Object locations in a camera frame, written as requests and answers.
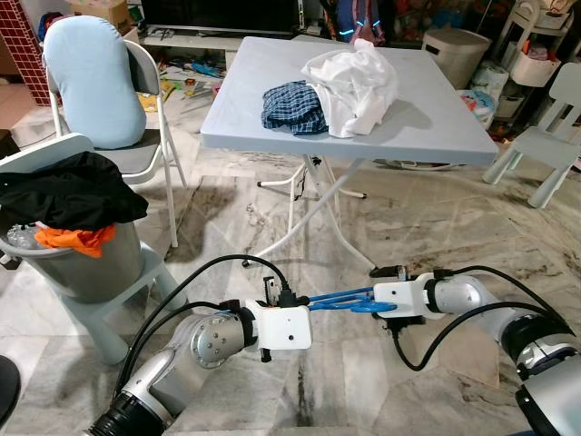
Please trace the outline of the blue plastic hanger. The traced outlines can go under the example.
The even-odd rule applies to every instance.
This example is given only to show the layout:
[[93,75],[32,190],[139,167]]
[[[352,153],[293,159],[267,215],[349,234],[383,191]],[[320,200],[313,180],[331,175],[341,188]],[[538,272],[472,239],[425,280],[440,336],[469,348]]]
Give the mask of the blue plastic hanger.
[[393,302],[378,302],[372,286],[308,296],[306,304],[311,311],[350,311],[357,314],[378,314],[398,308]]

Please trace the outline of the white garment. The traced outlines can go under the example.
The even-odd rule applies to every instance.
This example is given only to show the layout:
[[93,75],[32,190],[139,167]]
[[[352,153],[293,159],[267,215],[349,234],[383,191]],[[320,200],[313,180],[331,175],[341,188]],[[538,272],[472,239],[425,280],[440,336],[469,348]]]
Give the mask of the white garment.
[[399,74],[371,41],[316,55],[301,69],[322,105],[329,134],[369,134],[399,96]]

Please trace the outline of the black garment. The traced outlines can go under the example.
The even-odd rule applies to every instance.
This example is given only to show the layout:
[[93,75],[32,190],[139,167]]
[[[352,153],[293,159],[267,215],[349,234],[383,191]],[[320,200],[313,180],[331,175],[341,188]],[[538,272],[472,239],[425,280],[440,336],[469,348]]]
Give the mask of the black garment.
[[0,209],[18,220],[62,230],[100,230],[148,214],[148,200],[119,166],[83,151],[36,172],[0,172]]

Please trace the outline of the light grey folding table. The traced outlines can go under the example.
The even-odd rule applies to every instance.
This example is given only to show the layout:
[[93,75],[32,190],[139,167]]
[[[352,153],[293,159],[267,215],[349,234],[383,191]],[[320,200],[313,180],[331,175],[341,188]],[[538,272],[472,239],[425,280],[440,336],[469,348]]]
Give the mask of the light grey folding table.
[[385,159],[487,166],[497,156],[497,146],[462,104],[460,92],[441,73],[432,55],[422,50],[379,47],[379,54],[398,71],[401,87],[382,124],[370,134],[353,138],[295,136],[262,127],[262,93],[277,84],[299,82],[303,79],[301,69],[309,59],[340,49],[340,43],[243,38],[201,124],[201,143],[206,148],[293,154],[301,157],[308,179],[317,185],[327,177],[315,169],[314,158],[351,161],[328,190],[320,191],[319,202],[303,214],[301,221],[273,245],[257,251],[258,257],[273,253],[302,233],[319,212],[330,217],[333,229],[340,228],[332,200],[362,162]]

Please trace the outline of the blue plaid garment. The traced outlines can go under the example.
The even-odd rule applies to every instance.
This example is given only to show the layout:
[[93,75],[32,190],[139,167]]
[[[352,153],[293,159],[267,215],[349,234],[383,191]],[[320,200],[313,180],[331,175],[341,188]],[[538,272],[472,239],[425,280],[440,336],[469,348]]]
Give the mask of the blue plaid garment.
[[316,92],[304,82],[278,84],[262,95],[262,127],[291,134],[325,134],[327,121]]

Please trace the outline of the grey child chair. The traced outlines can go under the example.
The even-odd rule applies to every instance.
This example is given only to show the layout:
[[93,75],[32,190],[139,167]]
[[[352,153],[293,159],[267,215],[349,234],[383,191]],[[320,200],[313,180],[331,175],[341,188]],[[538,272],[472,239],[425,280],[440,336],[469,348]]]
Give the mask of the grey child chair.
[[553,167],[555,171],[528,199],[530,206],[538,209],[547,206],[570,167],[580,158],[581,65],[569,63],[561,66],[555,82],[549,87],[548,96],[553,103],[541,115],[537,125],[520,133],[483,174],[483,182],[495,185],[516,159],[523,156]]

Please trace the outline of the grey bin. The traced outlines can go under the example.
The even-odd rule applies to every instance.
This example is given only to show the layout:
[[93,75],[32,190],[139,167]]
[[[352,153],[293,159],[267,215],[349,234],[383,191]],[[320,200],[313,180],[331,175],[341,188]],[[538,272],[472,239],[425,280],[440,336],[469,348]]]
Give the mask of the grey bin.
[[491,46],[488,37],[464,29],[429,29],[423,35],[422,49],[435,56],[435,62],[456,90],[466,90],[483,54]]

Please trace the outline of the colourful backpack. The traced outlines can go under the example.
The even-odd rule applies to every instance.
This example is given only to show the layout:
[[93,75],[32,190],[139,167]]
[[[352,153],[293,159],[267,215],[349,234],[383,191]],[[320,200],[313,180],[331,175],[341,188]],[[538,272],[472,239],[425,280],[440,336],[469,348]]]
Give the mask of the colourful backpack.
[[336,0],[336,30],[344,43],[366,40],[384,45],[379,0]]

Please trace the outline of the white shelf rack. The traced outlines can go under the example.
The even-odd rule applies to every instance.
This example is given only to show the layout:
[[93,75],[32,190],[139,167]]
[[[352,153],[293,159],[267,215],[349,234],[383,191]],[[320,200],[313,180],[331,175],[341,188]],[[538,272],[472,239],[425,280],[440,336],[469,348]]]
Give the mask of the white shelf rack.
[[573,28],[577,0],[512,0],[490,59],[507,71],[497,119],[510,122],[532,88],[547,86],[561,61],[560,45]]

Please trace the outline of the grey folding chair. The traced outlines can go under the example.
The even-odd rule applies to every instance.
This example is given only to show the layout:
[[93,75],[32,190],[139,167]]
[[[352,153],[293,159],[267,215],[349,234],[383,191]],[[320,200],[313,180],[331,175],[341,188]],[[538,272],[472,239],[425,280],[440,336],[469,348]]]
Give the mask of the grey folding chair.
[[149,182],[157,171],[162,171],[166,190],[166,207],[169,208],[170,244],[177,248],[178,225],[177,208],[173,191],[172,171],[177,170],[178,179],[186,186],[185,171],[178,158],[177,148],[172,140],[169,121],[163,110],[162,80],[158,64],[154,62],[149,51],[140,43],[121,38],[119,45],[124,47],[127,58],[127,74],[132,79],[133,92],[156,95],[156,113],[158,127],[143,130],[140,140],[128,148],[96,150],[105,158],[111,159],[121,170],[121,176],[128,185],[141,185]]

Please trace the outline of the white television stand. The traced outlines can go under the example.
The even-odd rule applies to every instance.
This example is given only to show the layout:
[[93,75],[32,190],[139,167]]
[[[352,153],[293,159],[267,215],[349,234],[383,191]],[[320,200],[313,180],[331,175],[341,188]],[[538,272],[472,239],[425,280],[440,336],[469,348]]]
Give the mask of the white television stand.
[[290,40],[291,35],[246,35],[221,34],[211,35],[195,30],[163,28],[163,26],[146,26],[140,32],[140,45],[156,47],[195,47],[231,51],[236,53],[244,38],[266,38],[266,40]]

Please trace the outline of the grey laundry basket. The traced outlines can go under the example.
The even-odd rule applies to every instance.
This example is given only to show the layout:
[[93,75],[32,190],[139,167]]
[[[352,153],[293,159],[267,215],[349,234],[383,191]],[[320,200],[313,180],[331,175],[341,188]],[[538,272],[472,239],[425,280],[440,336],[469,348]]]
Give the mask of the grey laundry basket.
[[0,251],[24,261],[59,293],[77,302],[109,302],[124,292],[140,290],[143,272],[141,240],[131,223],[116,225],[116,235],[103,245],[103,256],[93,258],[69,248],[30,249],[13,245],[12,225],[0,225]]

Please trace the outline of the black television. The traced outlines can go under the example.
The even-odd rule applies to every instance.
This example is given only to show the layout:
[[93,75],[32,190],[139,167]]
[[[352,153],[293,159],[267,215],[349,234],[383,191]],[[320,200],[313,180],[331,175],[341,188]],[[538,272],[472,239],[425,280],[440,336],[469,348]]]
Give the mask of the black television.
[[298,0],[141,0],[144,22],[178,28],[290,32]]

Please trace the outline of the orange garment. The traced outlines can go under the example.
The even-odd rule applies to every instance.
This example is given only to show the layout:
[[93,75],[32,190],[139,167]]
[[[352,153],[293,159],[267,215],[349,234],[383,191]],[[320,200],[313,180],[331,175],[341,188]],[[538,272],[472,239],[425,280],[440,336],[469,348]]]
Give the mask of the orange garment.
[[103,257],[103,245],[115,240],[116,225],[99,230],[62,230],[41,227],[34,234],[34,239],[43,248],[74,249],[84,256],[95,259]]

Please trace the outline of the black round stand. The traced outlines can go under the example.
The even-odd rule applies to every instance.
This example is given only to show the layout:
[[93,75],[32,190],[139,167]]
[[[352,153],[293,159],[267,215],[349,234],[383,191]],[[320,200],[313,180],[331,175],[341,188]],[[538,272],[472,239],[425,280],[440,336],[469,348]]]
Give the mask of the black round stand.
[[0,427],[4,427],[9,416],[15,411],[21,380],[15,362],[0,354]]

